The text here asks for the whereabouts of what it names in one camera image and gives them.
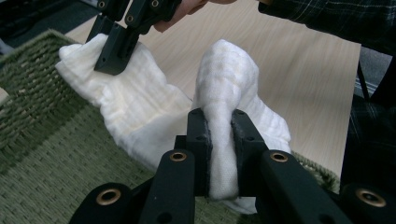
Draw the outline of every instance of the white towel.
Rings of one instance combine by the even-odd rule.
[[[98,35],[85,45],[61,48],[56,68],[78,94],[100,107],[116,144],[155,170],[176,135],[185,134],[188,112],[201,107],[213,144],[209,196],[241,213],[256,212],[253,198],[237,198],[232,113],[236,108],[245,111],[271,149],[290,152],[290,133],[286,121],[257,95],[259,69],[248,54],[225,40],[215,43],[202,59],[192,102],[167,84],[141,43],[119,75],[94,71],[106,39]]]

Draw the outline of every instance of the light wooden surface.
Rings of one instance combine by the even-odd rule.
[[[261,69],[260,97],[290,127],[290,146],[341,174],[360,45],[262,15],[256,1],[208,4],[161,34],[141,36],[168,81],[192,98],[200,60],[223,38]],[[84,43],[93,19],[67,35]]]

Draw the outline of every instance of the plaid shirt sleeve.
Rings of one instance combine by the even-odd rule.
[[[396,55],[396,0],[274,0],[259,11]]]

